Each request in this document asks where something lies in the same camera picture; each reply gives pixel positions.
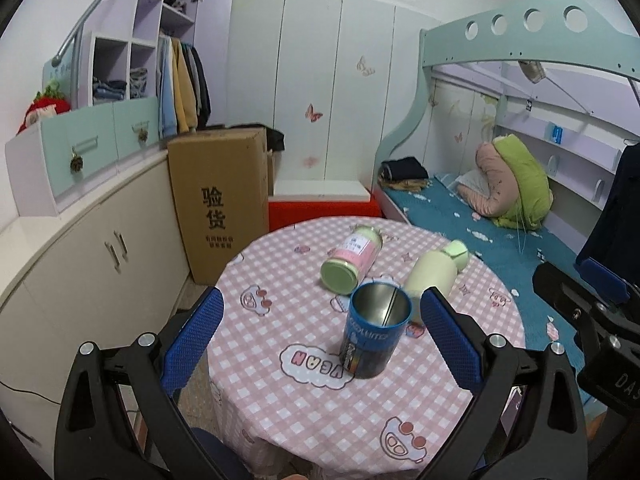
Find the blue metal can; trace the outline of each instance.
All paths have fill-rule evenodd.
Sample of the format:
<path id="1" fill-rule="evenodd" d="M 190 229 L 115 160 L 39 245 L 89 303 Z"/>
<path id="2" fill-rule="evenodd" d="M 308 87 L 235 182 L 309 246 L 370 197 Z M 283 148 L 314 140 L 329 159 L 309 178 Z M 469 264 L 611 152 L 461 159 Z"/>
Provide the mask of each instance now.
<path id="1" fill-rule="evenodd" d="M 357 379 L 382 373 L 411 317 L 411 300 L 389 283 L 366 283 L 351 295 L 344 339 L 342 366 Z"/>

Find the mint green drawer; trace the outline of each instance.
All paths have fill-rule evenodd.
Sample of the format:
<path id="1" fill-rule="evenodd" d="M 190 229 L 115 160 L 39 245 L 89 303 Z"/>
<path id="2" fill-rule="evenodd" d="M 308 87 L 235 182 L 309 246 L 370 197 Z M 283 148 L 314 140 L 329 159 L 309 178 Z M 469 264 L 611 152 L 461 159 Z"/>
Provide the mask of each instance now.
<path id="1" fill-rule="evenodd" d="M 42 147 L 53 196 L 118 160 L 113 131 L 113 105 L 73 110 L 41 124 Z M 82 170 L 70 164 L 72 150 L 82 157 Z"/>
<path id="2" fill-rule="evenodd" d="M 159 140 L 158 98 L 130 99 L 113 104 L 118 158 L 123 159 Z M 141 140 L 140 133 L 146 133 Z"/>

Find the open can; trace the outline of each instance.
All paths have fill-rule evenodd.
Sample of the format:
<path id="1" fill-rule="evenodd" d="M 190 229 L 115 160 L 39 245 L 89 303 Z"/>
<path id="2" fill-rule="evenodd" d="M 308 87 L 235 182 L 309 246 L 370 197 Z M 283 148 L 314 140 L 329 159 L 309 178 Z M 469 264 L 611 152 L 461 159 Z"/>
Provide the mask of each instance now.
<path id="1" fill-rule="evenodd" d="M 381 249 L 380 231 L 368 225 L 356 225 L 320 267 L 324 286 L 335 294 L 351 294 L 369 272 Z"/>
<path id="2" fill-rule="evenodd" d="M 365 283 L 349 302 L 344 339 L 340 348 L 342 366 L 357 379 L 382 373 L 411 317 L 411 300 L 389 283 Z"/>

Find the pink label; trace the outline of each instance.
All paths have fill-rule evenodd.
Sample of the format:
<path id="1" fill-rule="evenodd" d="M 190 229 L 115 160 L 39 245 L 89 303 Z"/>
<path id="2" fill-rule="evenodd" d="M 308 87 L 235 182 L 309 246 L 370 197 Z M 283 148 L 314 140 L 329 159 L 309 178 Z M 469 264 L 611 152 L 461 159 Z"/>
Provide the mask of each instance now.
<path id="1" fill-rule="evenodd" d="M 335 250 L 332 258 L 340 258 L 354 265 L 358 269 L 358 282 L 360 282 L 373 265 L 377 254 L 378 247 L 375 243 L 367 237 L 354 233 Z"/>

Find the blue gripper pad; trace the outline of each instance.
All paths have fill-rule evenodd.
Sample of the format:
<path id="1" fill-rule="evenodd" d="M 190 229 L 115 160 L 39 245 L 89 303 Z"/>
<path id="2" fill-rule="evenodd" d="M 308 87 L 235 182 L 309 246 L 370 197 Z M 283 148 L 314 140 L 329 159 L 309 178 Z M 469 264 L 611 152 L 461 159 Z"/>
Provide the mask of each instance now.
<path id="1" fill-rule="evenodd" d="M 626 289 L 626 283 L 593 258 L 587 258 L 581 263 L 576 262 L 574 267 L 580 277 L 595 288 L 605 300 L 614 304 L 623 304 L 631 298 Z"/>
<path id="2" fill-rule="evenodd" d="M 420 299 L 422 321 L 458 386 L 476 394 L 482 389 L 481 359 L 449 309 L 433 292 L 424 291 Z"/>
<path id="3" fill-rule="evenodd" d="M 184 324 L 164 356 L 160 382 L 167 395 L 184 388 L 216 332 L 225 311 L 222 293 L 212 288 Z"/>

